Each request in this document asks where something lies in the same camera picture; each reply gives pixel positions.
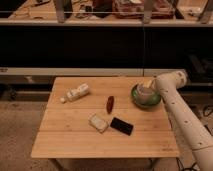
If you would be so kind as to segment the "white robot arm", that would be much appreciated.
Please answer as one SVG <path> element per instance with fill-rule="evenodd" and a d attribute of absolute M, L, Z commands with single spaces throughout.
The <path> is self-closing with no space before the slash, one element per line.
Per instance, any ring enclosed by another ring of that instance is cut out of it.
<path fill-rule="evenodd" d="M 213 136 L 178 92 L 186 83 L 187 75 L 177 70 L 153 77 L 145 85 L 160 93 L 174 115 L 201 171 L 213 171 Z"/>

